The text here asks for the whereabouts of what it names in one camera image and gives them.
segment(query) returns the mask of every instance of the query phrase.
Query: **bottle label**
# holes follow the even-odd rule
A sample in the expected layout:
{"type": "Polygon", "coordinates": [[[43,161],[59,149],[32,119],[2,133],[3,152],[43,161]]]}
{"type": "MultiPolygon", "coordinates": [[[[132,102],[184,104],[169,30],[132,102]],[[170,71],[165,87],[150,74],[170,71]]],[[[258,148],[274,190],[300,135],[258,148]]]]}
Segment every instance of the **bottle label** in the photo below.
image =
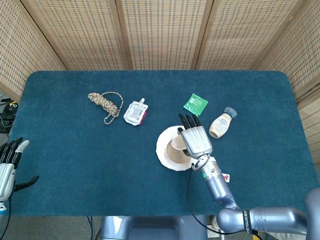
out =
{"type": "Polygon", "coordinates": [[[224,117],[219,117],[213,123],[213,128],[219,133],[225,133],[228,130],[228,121],[224,117]]]}

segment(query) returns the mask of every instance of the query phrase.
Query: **wall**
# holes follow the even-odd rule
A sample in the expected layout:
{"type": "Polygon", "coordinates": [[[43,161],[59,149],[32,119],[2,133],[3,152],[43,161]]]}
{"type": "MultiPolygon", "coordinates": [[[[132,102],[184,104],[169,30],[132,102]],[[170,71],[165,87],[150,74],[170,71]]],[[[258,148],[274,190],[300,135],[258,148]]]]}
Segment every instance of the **wall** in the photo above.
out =
{"type": "Polygon", "coordinates": [[[69,70],[250,69],[297,0],[22,0],[69,70]]]}
{"type": "Polygon", "coordinates": [[[314,163],[320,165],[320,1],[305,1],[256,68],[288,75],[314,163]]]}
{"type": "Polygon", "coordinates": [[[38,70],[65,70],[45,38],[13,0],[0,1],[0,89],[19,100],[27,77],[38,70]]]}

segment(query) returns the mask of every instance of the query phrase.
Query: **bottle cap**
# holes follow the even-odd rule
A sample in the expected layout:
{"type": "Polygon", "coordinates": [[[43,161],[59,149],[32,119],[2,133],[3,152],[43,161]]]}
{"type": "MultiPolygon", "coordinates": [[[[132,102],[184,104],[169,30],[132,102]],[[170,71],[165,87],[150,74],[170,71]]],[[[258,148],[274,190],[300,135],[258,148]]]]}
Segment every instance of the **bottle cap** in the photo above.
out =
{"type": "Polygon", "coordinates": [[[234,119],[237,116],[236,110],[234,110],[232,107],[227,106],[224,109],[224,112],[232,117],[234,119]]]}

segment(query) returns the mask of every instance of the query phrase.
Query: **coiled rope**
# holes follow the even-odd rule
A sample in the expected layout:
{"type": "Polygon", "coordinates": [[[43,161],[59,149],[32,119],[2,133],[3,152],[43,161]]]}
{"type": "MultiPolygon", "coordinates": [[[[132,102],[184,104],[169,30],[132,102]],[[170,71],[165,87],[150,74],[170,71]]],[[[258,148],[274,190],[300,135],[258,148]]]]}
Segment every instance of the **coiled rope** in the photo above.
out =
{"type": "Polygon", "coordinates": [[[114,92],[114,91],[107,91],[102,94],[99,94],[96,92],[89,93],[88,98],[90,99],[91,102],[95,103],[97,106],[101,106],[103,108],[103,110],[105,110],[109,113],[109,115],[104,118],[104,123],[107,125],[111,124],[112,121],[116,117],[119,116],[122,105],[124,104],[124,99],[122,98],[122,96],[119,93],[114,92]],[[119,96],[119,98],[121,99],[121,105],[120,105],[119,109],[112,101],[110,101],[104,97],[104,95],[107,95],[107,94],[115,94],[115,95],[119,96]],[[112,119],[109,122],[107,122],[107,119],[110,116],[112,116],[112,119]]]}

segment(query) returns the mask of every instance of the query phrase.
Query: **paper cup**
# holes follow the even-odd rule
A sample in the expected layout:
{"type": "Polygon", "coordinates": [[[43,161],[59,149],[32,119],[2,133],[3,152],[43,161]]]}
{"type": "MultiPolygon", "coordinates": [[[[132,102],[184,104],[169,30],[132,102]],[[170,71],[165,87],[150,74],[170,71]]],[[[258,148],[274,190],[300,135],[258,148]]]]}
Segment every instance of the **paper cup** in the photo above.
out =
{"type": "Polygon", "coordinates": [[[185,150],[187,149],[184,139],[181,135],[174,137],[171,141],[171,146],[177,150],[185,150]]]}
{"type": "Polygon", "coordinates": [[[166,149],[165,149],[165,154],[171,161],[173,161],[177,164],[188,163],[191,159],[190,156],[186,156],[184,154],[182,149],[178,150],[173,147],[173,139],[168,142],[166,149]]]}

